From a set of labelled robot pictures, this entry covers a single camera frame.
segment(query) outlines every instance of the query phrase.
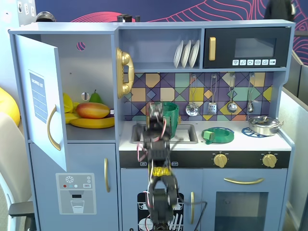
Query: geometric tile pattern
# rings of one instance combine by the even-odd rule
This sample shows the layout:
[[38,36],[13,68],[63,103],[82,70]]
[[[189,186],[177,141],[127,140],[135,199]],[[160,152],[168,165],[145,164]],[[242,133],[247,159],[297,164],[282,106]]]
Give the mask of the geometric tile pattern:
[[[196,79],[190,82],[190,75]],[[136,73],[132,90],[124,96],[124,111],[126,120],[146,120],[147,103],[169,101],[176,103],[181,119],[185,120],[245,120],[248,103],[249,73],[236,73],[233,100],[237,104],[235,113],[227,110],[230,101],[230,73],[216,73],[217,90],[214,102],[217,103],[217,114],[208,115],[208,104],[212,102],[212,73]],[[254,116],[268,116],[270,110],[273,73],[255,73],[256,80],[252,92]],[[199,106],[199,115],[188,116],[186,106],[194,99]]]

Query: white chair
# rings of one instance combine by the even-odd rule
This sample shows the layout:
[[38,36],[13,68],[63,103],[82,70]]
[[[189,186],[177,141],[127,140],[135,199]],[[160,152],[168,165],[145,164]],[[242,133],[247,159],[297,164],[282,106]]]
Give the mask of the white chair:
[[[27,202],[31,197],[28,160],[25,139],[5,113],[0,113],[0,185],[5,194],[8,214],[13,215],[8,215],[7,230],[20,231],[20,217],[33,215],[32,202],[20,203]],[[29,208],[32,209],[31,215],[25,211]]]

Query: sink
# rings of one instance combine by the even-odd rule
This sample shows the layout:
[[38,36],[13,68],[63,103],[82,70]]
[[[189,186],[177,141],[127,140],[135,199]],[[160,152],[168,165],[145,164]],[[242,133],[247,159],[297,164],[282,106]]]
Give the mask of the sink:
[[[138,143],[143,141],[142,132],[145,131],[146,125],[136,124],[133,126],[130,142]],[[170,143],[176,143],[179,138],[179,144],[194,144],[198,143],[198,138],[194,126],[191,124],[179,124],[175,132],[175,137],[170,140]]]

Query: oven window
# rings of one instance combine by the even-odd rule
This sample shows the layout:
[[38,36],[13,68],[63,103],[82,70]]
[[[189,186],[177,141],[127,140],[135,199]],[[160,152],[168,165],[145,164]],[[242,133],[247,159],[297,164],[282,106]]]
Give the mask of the oven window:
[[268,192],[217,192],[215,231],[263,231]]
[[238,38],[235,42],[235,58],[273,57],[275,45],[275,38]]

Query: saucepan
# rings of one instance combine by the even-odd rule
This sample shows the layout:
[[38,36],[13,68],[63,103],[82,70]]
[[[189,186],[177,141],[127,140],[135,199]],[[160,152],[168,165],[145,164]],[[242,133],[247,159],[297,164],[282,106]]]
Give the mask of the saucepan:
[[279,122],[277,119],[268,116],[255,116],[248,120],[249,128],[263,136],[273,136],[283,125],[283,121]]

